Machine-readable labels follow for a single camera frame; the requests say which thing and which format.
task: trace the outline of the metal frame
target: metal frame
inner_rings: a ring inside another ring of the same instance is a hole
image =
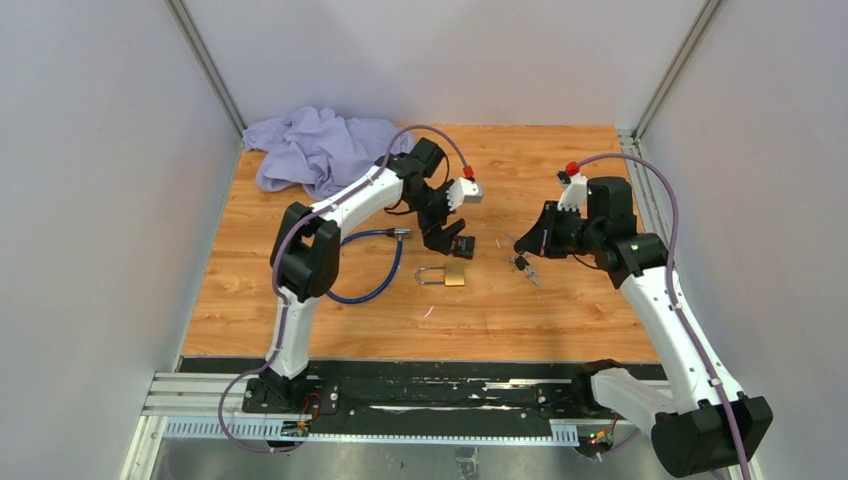
[[[224,210],[227,208],[227,199],[230,198],[230,190],[233,188],[233,179],[236,176],[236,171],[238,170],[239,159],[241,155],[241,151],[244,150],[244,141],[241,139],[241,132],[238,133],[238,153],[236,153],[236,157],[233,159],[233,163],[231,165],[229,174],[227,176],[227,186],[224,189],[222,196],[220,197],[221,208],[218,210],[218,216],[215,219],[215,233],[210,236],[205,244],[200,247],[205,252],[204,258],[206,261],[203,262],[203,265],[198,267],[199,272],[194,275],[194,280],[192,280],[193,284],[189,291],[191,292],[191,309],[186,312],[186,316],[183,317],[184,325],[182,331],[180,332],[180,343],[177,346],[177,354],[174,355],[174,361],[171,364],[170,371],[176,371],[180,362],[182,361],[182,356],[179,352],[183,351],[183,346],[185,346],[186,337],[188,336],[188,329],[191,326],[191,315],[194,311],[194,306],[197,304],[197,297],[200,296],[200,288],[203,286],[203,278],[204,273],[206,272],[206,268],[209,266],[209,259],[212,257],[212,249],[215,247],[215,239],[217,238],[218,229],[221,227],[221,220],[224,218]]]
[[[183,0],[164,1],[173,14],[177,26],[182,31],[186,42],[192,49],[198,64],[206,75],[210,87],[218,97],[233,128],[240,134],[246,127],[244,119],[227,90],[223,78],[218,72],[191,18],[188,8]],[[706,0],[704,2],[698,17],[657,86],[651,100],[648,102],[637,126],[633,130],[618,130],[619,142],[623,152],[645,158],[645,152],[641,145],[642,139],[651,127],[660,108],[668,98],[678,77],[686,67],[723,3],[724,0]],[[665,240],[668,240],[667,217],[663,212],[661,204],[657,202],[653,187],[654,182],[649,176],[650,173],[644,167],[638,166],[633,162],[627,162],[627,168],[645,230],[656,232]],[[182,422],[185,422],[187,418],[196,418],[201,419],[202,423],[204,419],[208,420],[210,417],[216,416],[218,395],[220,395],[223,387],[231,378],[232,374],[157,374],[151,385],[120,478],[132,480],[149,479],[153,473],[159,446],[168,427],[169,418],[173,417],[175,420]],[[258,420],[270,422],[284,420],[282,418],[284,416],[281,415],[270,418],[272,417],[270,415],[247,415],[240,413],[245,383],[242,382],[230,392],[225,402],[225,410],[228,414],[238,415],[238,417],[253,421],[254,423]],[[661,390],[667,389],[667,382],[650,383],[655,384],[653,385],[654,388]],[[569,423],[577,427],[590,428],[594,424],[606,423],[606,421],[575,419],[569,420]],[[752,460],[751,467],[755,478],[762,478],[756,457]],[[732,469],[730,471],[731,479],[739,478],[738,475],[738,469]]]
[[[647,152],[645,152],[642,145],[642,140],[648,133],[662,105],[674,88],[677,79],[686,68],[686,65],[689,63],[689,60],[692,58],[692,55],[723,4],[724,0],[706,0],[704,2],[701,11],[695,18],[695,22],[686,34],[686,38],[680,44],[680,48],[677,50],[674,59],[668,66],[650,101],[648,101],[648,105],[645,107],[636,127],[632,130],[618,130],[618,139],[622,152],[630,153],[646,160],[648,159]],[[654,232],[668,242],[671,234],[669,231],[668,212],[657,201],[655,191],[657,180],[652,177],[653,174],[648,172],[645,167],[630,161],[627,162],[627,171],[630,174],[630,180],[633,185],[636,205],[639,207],[639,213],[641,214],[642,226],[645,228],[645,231]]]
[[[227,90],[227,86],[224,84],[224,79],[218,72],[218,68],[215,66],[215,62],[212,60],[209,50],[203,43],[203,37],[200,36],[200,32],[197,30],[197,26],[195,26],[194,20],[191,18],[191,14],[188,11],[188,7],[186,7],[183,0],[164,1],[165,4],[168,5],[168,9],[171,10],[171,14],[174,16],[177,26],[186,39],[186,43],[188,43],[192,53],[194,53],[194,58],[197,60],[198,65],[200,65],[201,70],[203,70],[203,74],[206,75],[206,79],[209,81],[209,86],[212,87],[212,91],[215,92],[215,96],[217,96],[218,101],[221,102],[221,107],[224,109],[224,113],[227,115],[227,118],[229,118],[230,123],[232,123],[233,128],[236,130],[238,135],[241,136],[241,132],[247,127],[247,125],[244,123],[244,118],[242,118],[232,95],[230,95],[229,90]]]

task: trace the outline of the white wall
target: white wall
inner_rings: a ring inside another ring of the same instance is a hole
[[[633,127],[702,0],[187,0],[245,121]]]
[[[704,330],[774,410],[766,478],[846,478],[848,6],[725,3],[645,147]]]
[[[237,149],[162,1],[0,4],[0,477],[117,478]]]

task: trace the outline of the metal floor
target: metal floor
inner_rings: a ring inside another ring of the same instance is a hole
[[[630,426],[618,435],[626,438]],[[307,443],[289,454],[245,452],[226,440],[164,439],[158,480],[671,479],[641,437],[595,464],[565,447]],[[708,480],[709,474],[689,477]]]

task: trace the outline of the wire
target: wire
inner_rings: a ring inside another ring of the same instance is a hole
[[[402,199],[402,198],[401,198],[401,199],[398,199],[398,201],[397,201],[397,202],[395,202],[395,204],[394,204],[394,205],[392,205],[391,207],[386,207],[386,208],[384,208],[384,209],[383,209],[383,211],[384,211],[384,212],[386,212],[386,213],[390,213],[390,212],[389,212],[389,210],[394,210],[394,209],[396,209],[396,208],[398,207],[398,205],[400,205],[400,202],[402,202],[402,201],[403,201],[403,199]]]
[[[303,397],[303,410],[300,411],[300,417],[298,417],[298,421],[303,419],[303,416],[306,415],[306,411],[309,410],[309,397]]]
[[[459,146],[456,144],[456,142],[453,141],[452,138],[448,137],[447,134],[445,134],[445,132],[439,130],[438,128],[431,127],[429,125],[420,125],[420,124],[410,125],[408,127],[404,127],[404,128],[401,128],[400,130],[398,130],[397,133],[395,133],[394,136],[391,138],[391,140],[389,140],[389,144],[388,144],[388,146],[386,146],[386,153],[383,154],[383,161],[382,161],[382,163],[380,163],[380,166],[377,169],[377,171],[374,173],[373,177],[368,177],[367,175],[365,175],[365,178],[360,183],[356,184],[356,186],[351,188],[350,191],[348,191],[347,193],[345,193],[341,197],[339,197],[339,199],[334,204],[329,204],[329,205],[326,205],[323,208],[317,209],[317,210],[313,211],[312,213],[304,216],[303,218],[301,218],[300,220],[295,222],[294,225],[292,225],[292,228],[288,231],[288,233],[286,233],[286,236],[283,237],[283,241],[280,242],[280,247],[274,253],[274,266],[271,269],[271,289],[274,291],[275,295],[280,297],[280,303],[281,303],[280,327],[279,327],[279,330],[277,332],[277,336],[274,339],[271,355],[268,357],[267,360],[265,360],[265,363],[262,364],[261,367],[254,368],[253,370],[248,370],[248,371],[236,376],[230,382],[230,384],[227,385],[227,387],[224,389],[223,393],[221,393],[221,398],[218,401],[218,424],[221,426],[221,430],[224,432],[224,436],[226,436],[227,439],[229,439],[231,442],[236,444],[238,447],[240,447],[244,450],[247,450],[249,452],[275,453],[275,452],[290,452],[300,445],[300,444],[298,444],[298,445],[294,445],[294,446],[291,446],[291,447],[278,447],[278,448],[257,448],[257,447],[253,447],[251,445],[248,445],[244,442],[241,442],[240,440],[238,440],[236,437],[233,436],[233,434],[230,432],[229,427],[227,427],[227,423],[224,421],[224,401],[226,400],[227,395],[229,395],[230,391],[233,389],[233,387],[236,386],[236,384],[238,382],[244,380],[249,375],[259,375],[260,373],[262,373],[266,369],[268,369],[268,367],[270,367],[271,364],[274,363],[274,361],[280,355],[280,351],[283,349],[283,337],[285,336],[285,330],[286,330],[286,328],[285,328],[286,327],[286,316],[288,315],[288,312],[289,312],[289,300],[286,297],[285,293],[281,290],[280,286],[278,285],[277,279],[279,278],[279,274],[280,274],[280,264],[282,263],[283,253],[288,250],[289,246],[291,245],[292,240],[294,239],[295,234],[297,234],[297,232],[304,225],[311,222],[312,219],[314,219],[314,218],[316,218],[316,217],[318,217],[318,216],[320,216],[324,213],[327,213],[334,208],[338,208],[342,203],[344,203],[350,197],[359,193],[360,190],[362,190],[363,188],[365,188],[368,185],[371,185],[371,182],[373,182],[373,180],[375,178],[379,178],[380,174],[383,173],[383,171],[386,169],[386,166],[389,163],[389,158],[392,155],[392,148],[395,146],[395,143],[398,141],[398,139],[401,137],[401,135],[403,135],[404,133],[406,133],[410,130],[428,130],[428,131],[431,131],[431,132],[441,136],[442,138],[445,139],[446,142],[448,142],[450,144],[451,148],[453,148],[456,151],[456,155],[459,157],[459,161],[462,162],[462,165],[464,167],[463,170],[469,170],[469,171],[471,170],[469,165],[468,165],[468,162],[465,160],[465,155],[462,154],[462,150],[459,149]]]
[[[571,398],[571,397],[573,397],[573,396],[574,396],[574,395],[567,395],[567,396],[565,396],[565,397],[558,398],[558,399],[556,399],[556,400],[554,400],[554,401],[552,401],[552,402],[543,403],[543,404],[542,404],[542,406],[543,406],[543,407],[549,407],[549,406],[551,406],[551,405],[553,405],[553,404],[555,404],[555,403],[559,403],[559,402],[561,402],[561,401],[563,401],[563,400],[568,400],[568,399],[570,399],[570,398]]]
[[[315,420],[318,418],[318,414],[321,413],[321,395],[315,392],[310,392],[307,397],[315,397],[315,400],[318,402],[315,404],[315,413],[312,414],[312,420]]]
[[[612,425],[610,425],[610,428],[608,428],[604,431],[610,432],[609,434],[613,435],[615,433],[615,424],[618,423],[619,418],[621,418],[621,417],[618,415],[618,412],[616,412],[615,417],[613,417],[613,419],[612,419]]]
[[[574,259],[577,260],[577,263],[582,263],[583,265],[591,268],[592,270],[603,270],[601,267],[596,267],[595,265],[592,265],[590,263],[586,263],[582,258],[578,257],[577,255],[572,255],[572,257],[574,257]]]
[[[448,169],[445,171],[445,179],[442,180],[440,187],[444,187],[448,183],[448,180],[450,180],[450,157],[448,157],[447,153],[445,154],[445,163],[448,164]]]
[[[606,457],[607,455],[612,455],[615,452],[623,450],[624,447],[626,447],[627,445],[630,445],[630,442],[635,440],[638,435],[639,435],[639,429],[634,428],[633,433],[631,433],[629,437],[625,438],[621,442],[616,442],[615,444],[613,444],[612,448],[610,448],[606,452],[602,453],[601,456]]]
[[[347,243],[350,243],[353,240],[356,240],[357,238],[370,237],[374,235],[386,235],[388,233],[388,230],[365,230],[364,232],[354,233],[353,235],[348,236],[342,241],[342,246]],[[397,250],[395,250],[395,261],[394,263],[392,263],[392,269],[389,270],[389,275],[386,277],[385,280],[383,280],[383,283],[381,283],[380,286],[374,289],[373,292],[357,298],[344,298],[339,295],[336,295],[332,291],[328,291],[327,296],[345,305],[356,305],[359,303],[365,303],[368,300],[371,300],[380,293],[382,293],[383,290],[385,290],[386,287],[389,286],[389,283],[391,283],[392,279],[395,278],[395,274],[397,273],[398,267],[400,267],[400,256],[403,253],[403,240],[401,240],[400,237],[398,237],[397,239],[397,245]]]
[[[604,158],[623,158],[625,160],[630,160],[632,162],[636,162],[639,165],[647,168],[654,175],[656,175],[657,179],[660,183],[665,187],[665,191],[668,194],[669,201],[671,202],[671,238],[668,242],[668,260],[666,262],[665,269],[665,284],[666,289],[668,290],[668,296],[671,299],[672,305],[679,305],[679,300],[677,298],[677,291],[674,288],[674,252],[677,249],[677,234],[679,232],[680,227],[680,211],[677,204],[677,197],[674,194],[674,189],[671,188],[671,183],[669,183],[668,179],[659,169],[647,161],[637,157],[636,155],[630,155],[628,153],[602,153],[600,155],[595,155],[593,157],[589,157],[582,162],[578,162],[578,167],[583,167],[584,165],[588,165],[592,162],[596,162],[598,160],[602,160]],[[710,375],[710,379],[718,379],[718,372],[713,365],[710,356],[707,354],[706,349],[704,348],[703,343],[698,338],[698,335],[695,333],[695,330],[692,328],[692,323],[689,321],[689,318],[686,316],[686,313],[683,312],[682,308],[676,307],[674,311],[677,313],[677,318],[680,320],[680,324],[683,325],[683,329],[686,330],[686,334],[689,336],[692,344],[695,346],[695,350],[698,352],[698,356],[701,358],[701,361],[704,363],[704,367],[707,369],[707,373]],[[714,388],[716,389],[716,394],[718,395],[719,400],[721,401],[721,405],[724,409],[724,413],[727,416],[727,423],[730,426],[730,436],[733,438],[733,446],[736,449],[736,459],[739,462],[739,468],[742,470],[742,479],[743,480],[751,480],[751,470],[748,466],[748,458],[745,453],[745,446],[742,444],[742,434],[739,432],[739,423],[736,420],[736,415],[733,413],[733,407],[730,405],[730,400],[727,398],[727,392],[724,391],[724,385],[720,381],[714,382]]]
[[[402,212],[392,212],[392,211],[386,210],[385,208],[383,209],[383,211],[388,213],[389,215],[394,215],[396,217],[402,217],[404,215],[409,215],[409,214],[415,213],[415,210],[404,210]]]

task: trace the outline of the blue cable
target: blue cable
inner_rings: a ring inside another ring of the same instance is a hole
[[[364,232],[354,233],[353,235],[350,235],[344,240],[342,240],[341,246],[344,246],[346,243],[356,240],[357,238],[370,237],[372,235],[388,235],[388,233],[389,230],[365,230]],[[357,303],[365,303],[368,300],[371,300],[372,298],[379,295],[383,290],[386,289],[386,287],[389,286],[389,283],[391,283],[392,279],[395,278],[395,274],[397,273],[398,267],[400,267],[400,255],[401,253],[403,253],[403,240],[398,238],[397,241],[398,248],[397,251],[395,251],[395,261],[392,264],[392,269],[389,271],[389,276],[386,277],[386,279],[383,280],[383,283],[381,283],[380,286],[377,287],[373,292],[359,298],[344,298],[336,295],[332,291],[328,291],[327,296],[339,303],[344,303],[345,305],[356,305]]]

